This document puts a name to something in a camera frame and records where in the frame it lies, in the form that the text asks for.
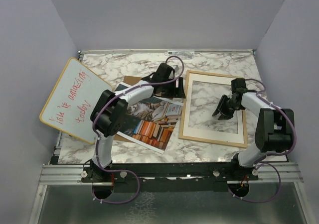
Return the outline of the clear acrylic frame sheet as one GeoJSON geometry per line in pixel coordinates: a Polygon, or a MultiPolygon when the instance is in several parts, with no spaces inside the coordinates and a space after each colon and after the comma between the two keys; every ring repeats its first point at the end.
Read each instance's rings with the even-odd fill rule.
{"type": "Polygon", "coordinates": [[[193,81],[189,124],[191,128],[226,133],[238,133],[237,117],[230,120],[218,120],[212,116],[223,95],[230,95],[229,85],[193,81]]]}

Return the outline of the light wooden picture frame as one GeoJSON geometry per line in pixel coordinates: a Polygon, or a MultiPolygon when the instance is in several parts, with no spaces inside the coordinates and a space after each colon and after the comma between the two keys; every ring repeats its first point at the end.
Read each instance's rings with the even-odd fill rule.
{"type": "Polygon", "coordinates": [[[183,101],[183,110],[180,119],[179,138],[191,141],[206,142],[211,144],[232,146],[238,148],[248,147],[248,135],[246,125],[246,112],[240,111],[237,114],[237,133],[227,133],[221,131],[210,131],[189,127],[191,91],[194,81],[205,82],[219,85],[231,85],[231,80],[236,76],[208,73],[201,71],[188,70],[185,81],[186,98],[183,101]]]}

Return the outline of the white mat passe-partout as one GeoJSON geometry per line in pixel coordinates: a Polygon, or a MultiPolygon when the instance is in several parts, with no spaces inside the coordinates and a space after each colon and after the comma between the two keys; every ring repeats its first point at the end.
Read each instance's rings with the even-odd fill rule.
{"type": "Polygon", "coordinates": [[[212,115],[222,95],[231,94],[231,81],[236,78],[187,71],[179,138],[240,148],[248,146],[245,111],[236,111],[229,120],[212,115]]]}

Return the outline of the cat and books photo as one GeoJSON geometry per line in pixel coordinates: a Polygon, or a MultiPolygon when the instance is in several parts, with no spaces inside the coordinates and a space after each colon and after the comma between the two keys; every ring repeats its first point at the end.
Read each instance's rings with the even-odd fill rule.
{"type": "Polygon", "coordinates": [[[151,97],[141,100],[128,107],[117,136],[163,154],[182,108],[180,99],[151,97]]]}

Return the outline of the brown frame backing board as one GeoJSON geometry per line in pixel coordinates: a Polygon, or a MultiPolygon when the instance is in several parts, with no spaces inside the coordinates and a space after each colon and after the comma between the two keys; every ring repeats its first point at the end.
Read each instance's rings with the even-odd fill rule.
{"type": "MultiPolygon", "coordinates": [[[[133,86],[135,84],[137,84],[139,81],[141,80],[141,77],[135,77],[135,76],[124,76],[124,79],[123,79],[123,83],[127,84],[127,85],[130,85],[130,86],[133,86]]],[[[122,141],[122,142],[132,142],[122,136],[119,135],[120,133],[118,132],[115,137],[114,137],[114,140],[117,140],[117,141],[122,141]]]]}

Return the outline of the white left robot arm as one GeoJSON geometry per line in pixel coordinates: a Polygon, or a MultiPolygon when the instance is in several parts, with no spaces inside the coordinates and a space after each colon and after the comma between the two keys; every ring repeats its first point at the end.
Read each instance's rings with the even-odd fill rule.
{"type": "Polygon", "coordinates": [[[124,171],[111,170],[109,166],[112,164],[114,136],[124,124],[127,108],[157,94],[167,99],[185,98],[183,72],[184,65],[180,74],[175,76],[174,68],[165,62],[161,63],[154,73],[143,77],[131,87],[117,92],[102,92],[90,117],[92,129],[96,134],[90,168],[98,181],[106,181],[111,173],[124,171]]]}

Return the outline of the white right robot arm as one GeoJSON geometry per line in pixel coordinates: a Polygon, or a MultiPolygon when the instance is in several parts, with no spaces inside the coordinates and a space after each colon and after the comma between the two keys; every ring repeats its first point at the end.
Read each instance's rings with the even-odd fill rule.
{"type": "Polygon", "coordinates": [[[236,78],[231,81],[231,95],[223,95],[213,116],[219,120],[233,118],[236,111],[249,110],[257,118],[255,144],[234,156],[237,163],[229,167],[229,174],[240,180],[247,168],[269,156],[286,156],[297,142],[294,112],[274,105],[261,96],[265,90],[250,90],[246,82],[250,79],[236,78]]]}

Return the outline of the white sticker label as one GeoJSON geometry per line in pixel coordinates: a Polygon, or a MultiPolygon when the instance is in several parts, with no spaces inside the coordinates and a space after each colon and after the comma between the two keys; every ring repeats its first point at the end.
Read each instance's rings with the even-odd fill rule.
{"type": "Polygon", "coordinates": [[[178,56],[182,60],[194,60],[195,52],[190,50],[168,50],[166,56],[178,56]]]}

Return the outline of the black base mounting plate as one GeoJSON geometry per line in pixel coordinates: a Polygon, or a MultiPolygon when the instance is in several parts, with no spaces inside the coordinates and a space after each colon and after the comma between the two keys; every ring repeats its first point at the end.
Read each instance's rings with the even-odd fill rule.
{"type": "Polygon", "coordinates": [[[112,164],[102,171],[90,164],[82,172],[82,183],[118,193],[140,192],[226,192],[228,183],[255,181],[252,168],[232,162],[112,164]]]}

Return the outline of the yellow-rimmed whiteboard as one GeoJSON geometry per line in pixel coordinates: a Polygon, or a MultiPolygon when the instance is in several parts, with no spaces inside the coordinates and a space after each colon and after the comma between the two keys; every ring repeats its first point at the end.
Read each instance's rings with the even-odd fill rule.
{"type": "Polygon", "coordinates": [[[100,95],[113,87],[79,60],[70,58],[39,119],[46,125],[89,144],[94,143],[90,115],[100,95]]]}

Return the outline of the aluminium back rail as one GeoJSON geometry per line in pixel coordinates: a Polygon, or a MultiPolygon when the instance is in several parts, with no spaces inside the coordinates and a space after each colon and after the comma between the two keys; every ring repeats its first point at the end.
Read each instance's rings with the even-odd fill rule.
{"type": "Polygon", "coordinates": [[[107,50],[81,50],[80,55],[84,54],[137,54],[137,53],[167,53],[168,51],[194,51],[195,53],[227,53],[227,52],[249,52],[253,49],[107,49],[107,50]]]}

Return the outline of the aluminium rail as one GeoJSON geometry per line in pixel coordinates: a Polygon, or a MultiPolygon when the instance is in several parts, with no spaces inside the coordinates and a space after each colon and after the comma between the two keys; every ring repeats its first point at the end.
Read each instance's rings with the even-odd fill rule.
{"type": "MultiPolygon", "coordinates": [[[[279,172],[283,183],[302,183],[304,179],[297,163],[272,162],[279,172]]],[[[44,165],[42,167],[39,185],[84,185],[81,181],[82,165],[44,165]]],[[[278,175],[268,166],[262,166],[258,170],[258,179],[249,178],[249,183],[275,183],[278,175]]]]}
{"type": "Polygon", "coordinates": [[[227,53],[227,52],[249,52],[253,49],[107,49],[107,50],[81,50],[80,55],[84,54],[137,54],[137,53],[167,53],[168,51],[194,51],[195,53],[227,53]]]}

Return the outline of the aluminium front rail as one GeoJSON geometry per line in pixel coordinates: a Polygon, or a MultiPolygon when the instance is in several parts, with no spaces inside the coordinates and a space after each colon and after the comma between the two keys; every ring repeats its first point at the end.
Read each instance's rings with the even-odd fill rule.
{"type": "MultiPolygon", "coordinates": [[[[302,183],[304,179],[297,163],[272,162],[279,172],[283,183],[302,183]]],[[[42,167],[39,185],[84,185],[81,181],[82,165],[44,165],[42,167]]],[[[258,170],[258,179],[249,178],[249,183],[275,183],[278,175],[268,166],[262,166],[258,170]]]]}

